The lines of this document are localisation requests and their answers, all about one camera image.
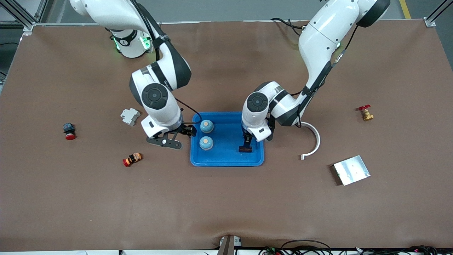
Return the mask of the silver metal plate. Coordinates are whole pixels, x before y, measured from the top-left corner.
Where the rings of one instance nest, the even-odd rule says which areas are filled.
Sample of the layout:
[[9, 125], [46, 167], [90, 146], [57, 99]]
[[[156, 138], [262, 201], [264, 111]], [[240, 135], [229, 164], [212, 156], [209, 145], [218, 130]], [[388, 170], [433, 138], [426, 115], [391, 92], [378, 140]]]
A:
[[333, 169], [344, 186], [371, 176], [360, 155], [333, 164]]

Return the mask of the red emergency stop yellow collar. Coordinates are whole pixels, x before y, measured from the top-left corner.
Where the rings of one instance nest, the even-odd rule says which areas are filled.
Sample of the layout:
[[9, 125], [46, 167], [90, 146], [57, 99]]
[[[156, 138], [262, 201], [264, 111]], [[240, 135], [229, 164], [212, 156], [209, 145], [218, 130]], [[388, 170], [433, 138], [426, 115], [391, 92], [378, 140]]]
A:
[[133, 153], [129, 155], [127, 158], [122, 160], [122, 163], [126, 167], [130, 167], [132, 164], [142, 160], [143, 155], [141, 153]]

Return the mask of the white circuit breaker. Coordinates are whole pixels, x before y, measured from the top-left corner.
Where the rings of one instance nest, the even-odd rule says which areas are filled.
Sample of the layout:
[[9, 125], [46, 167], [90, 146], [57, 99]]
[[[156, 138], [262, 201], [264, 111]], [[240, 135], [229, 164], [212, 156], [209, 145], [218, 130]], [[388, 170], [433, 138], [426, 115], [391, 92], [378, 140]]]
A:
[[129, 126], [134, 126], [137, 118], [141, 116], [141, 113], [134, 108], [130, 108], [124, 109], [120, 116], [124, 123], [126, 123]]

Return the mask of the blue plastic tray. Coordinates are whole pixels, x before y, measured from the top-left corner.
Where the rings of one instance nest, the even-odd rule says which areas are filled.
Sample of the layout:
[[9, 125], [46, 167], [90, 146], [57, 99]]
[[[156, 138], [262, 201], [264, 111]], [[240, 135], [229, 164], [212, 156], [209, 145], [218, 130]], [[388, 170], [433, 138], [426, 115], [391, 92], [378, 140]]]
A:
[[[252, 139], [252, 152], [239, 152], [244, 143], [241, 125], [241, 112], [201, 112], [192, 121], [210, 120], [213, 131], [204, 133], [196, 124], [197, 135], [191, 137], [190, 161], [197, 167], [247, 167], [260, 166], [265, 160], [264, 142]], [[213, 140], [213, 147], [204, 150], [199, 142], [203, 137]]]

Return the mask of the white curved plastic bracket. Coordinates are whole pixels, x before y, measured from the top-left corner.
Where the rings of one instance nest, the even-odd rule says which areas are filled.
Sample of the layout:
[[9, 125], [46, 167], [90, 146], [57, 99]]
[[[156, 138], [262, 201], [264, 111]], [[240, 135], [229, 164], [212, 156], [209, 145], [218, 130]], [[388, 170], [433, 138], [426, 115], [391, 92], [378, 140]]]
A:
[[315, 147], [311, 150], [311, 152], [304, 153], [304, 154], [300, 155], [300, 160], [304, 161], [308, 156], [313, 155], [315, 152], [317, 152], [317, 150], [319, 149], [320, 144], [321, 144], [321, 137], [320, 137], [319, 131], [312, 124], [307, 123], [307, 122], [301, 122], [300, 126], [304, 126], [304, 127], [308, 128], [308, 129], [310, 129], [311, 132], [314, 134], [314, 136], [316, 138]]

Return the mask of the aluminium frame profile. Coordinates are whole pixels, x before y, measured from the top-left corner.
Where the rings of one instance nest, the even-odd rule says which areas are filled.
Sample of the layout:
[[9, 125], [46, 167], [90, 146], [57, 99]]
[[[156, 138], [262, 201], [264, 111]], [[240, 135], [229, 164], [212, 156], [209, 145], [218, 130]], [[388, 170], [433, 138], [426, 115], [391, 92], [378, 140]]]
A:
[[48, 0], [0, 0], [0, 28], [32, 31], [40, 24]]
[[424, 17], [424, 22], [427, 27], [435, 27], [435, 21], [444, 13], [450, 6], [453, 5], [453, 0], [443, 0], [442, 3], [427, 17]]

